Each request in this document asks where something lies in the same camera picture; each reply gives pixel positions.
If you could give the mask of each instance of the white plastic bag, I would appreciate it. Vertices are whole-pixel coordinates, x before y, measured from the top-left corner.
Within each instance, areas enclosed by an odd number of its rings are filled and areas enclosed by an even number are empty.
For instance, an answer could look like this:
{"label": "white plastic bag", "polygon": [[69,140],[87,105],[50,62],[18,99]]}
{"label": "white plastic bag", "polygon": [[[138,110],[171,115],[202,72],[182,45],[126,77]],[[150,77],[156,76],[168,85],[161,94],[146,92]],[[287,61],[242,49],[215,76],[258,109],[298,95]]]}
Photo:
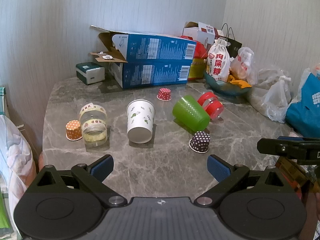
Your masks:
{"label": "white plastic bag", "polygon": [[36,166],[28,142],[4,115],[0,115],[0,154],[1,190],[8,192],[13,220],[14,208],[36,177]]}
{"label": "white plastic bag", "polygon": [[280,70],[262,69],[259,71],[260,84],[252,87],[247,94],[249,103],[261,114],[272,121],[284,123],[291,101],[291,78],[285,75],[278,77]]}
{"label": "white plastic bag", "polygon": [[227,42],[222,39],[214,40],[208,52],[207,73],[216,81],[226,82],[229,76],[230,56],[227,51]]}
{"label": "white plastic bag", "polygon": [[247,81],[250,85],[257,83],[257,72],[253,66],[254,52],[248,48],[240,48],[238,56],[231,62],[230,70],[236,78]]}

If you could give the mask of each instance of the wall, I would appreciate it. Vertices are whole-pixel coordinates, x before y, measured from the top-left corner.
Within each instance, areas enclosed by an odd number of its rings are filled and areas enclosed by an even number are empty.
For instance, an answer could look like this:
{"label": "wall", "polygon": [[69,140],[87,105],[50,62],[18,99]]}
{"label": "wall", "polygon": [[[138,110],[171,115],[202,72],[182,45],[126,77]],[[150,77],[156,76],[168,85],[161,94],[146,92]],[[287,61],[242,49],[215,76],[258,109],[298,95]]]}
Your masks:
{"label": "wall", "polygon": [[223,22],[259,68],[288,70],[296,91],[303,70],[320,62],[319,8],[320,0],[227,0]]}
{"label": "wall", "polygon": [[97,31],[181,35],[186,21],[222,24],[226,0],[0,0],[0,86],[10,116],[24,123],[37,154],[53,85],[97,50]]}

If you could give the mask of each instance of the teal bowl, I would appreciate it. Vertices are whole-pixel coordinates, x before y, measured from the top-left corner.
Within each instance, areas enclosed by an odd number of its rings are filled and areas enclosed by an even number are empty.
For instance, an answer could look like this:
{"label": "teal bowl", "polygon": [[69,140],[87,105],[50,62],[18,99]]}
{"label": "teal bowl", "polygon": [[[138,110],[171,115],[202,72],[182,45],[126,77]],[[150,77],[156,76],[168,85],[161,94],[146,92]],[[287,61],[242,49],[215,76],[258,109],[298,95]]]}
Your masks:
{"label": "teal bowl", "polygon": [[231,96],[231,97],[242,96],[251,89],[251,88],[240,88],[236,85],[233,85],[221,80],[216,81],[212,76],[207,74],[206,71],[204,71],[204,79],[210,85],[213,91],[225,96]]}

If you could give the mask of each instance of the green plastic cup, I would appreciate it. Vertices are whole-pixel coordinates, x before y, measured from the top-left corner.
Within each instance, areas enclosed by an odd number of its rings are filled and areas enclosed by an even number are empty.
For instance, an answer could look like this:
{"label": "green plastic cup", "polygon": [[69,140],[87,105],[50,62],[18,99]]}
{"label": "green plastic cup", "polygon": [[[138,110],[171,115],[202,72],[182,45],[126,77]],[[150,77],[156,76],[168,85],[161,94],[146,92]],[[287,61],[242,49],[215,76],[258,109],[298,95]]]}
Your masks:
{"label": "green plastic cup", "polygon": [[210,122],[210,116],[190,95],[180,98],[174,105],[172,114],[192,131],[203,131]]}

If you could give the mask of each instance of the red plastic cup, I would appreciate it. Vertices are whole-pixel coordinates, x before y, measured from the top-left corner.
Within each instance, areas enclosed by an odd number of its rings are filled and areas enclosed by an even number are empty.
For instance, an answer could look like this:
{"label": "red plastic cup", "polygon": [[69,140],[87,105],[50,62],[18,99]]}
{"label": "red plastic cup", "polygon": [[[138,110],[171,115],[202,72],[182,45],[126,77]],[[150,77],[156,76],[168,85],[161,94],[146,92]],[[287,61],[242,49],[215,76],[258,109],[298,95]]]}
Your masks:
{"label": "red plastic cup", "polygon": [[198,103],[207,112],[211,120],[220,117],[224,110],[223,104],[220,103],[218,97],[211,90],[205,91],[198,99]]}
{"label": "red plastic cup", "polygon": [[168,88],[160,88],[157,98],[162,101],[170,101],[171,100],[171,90]]}

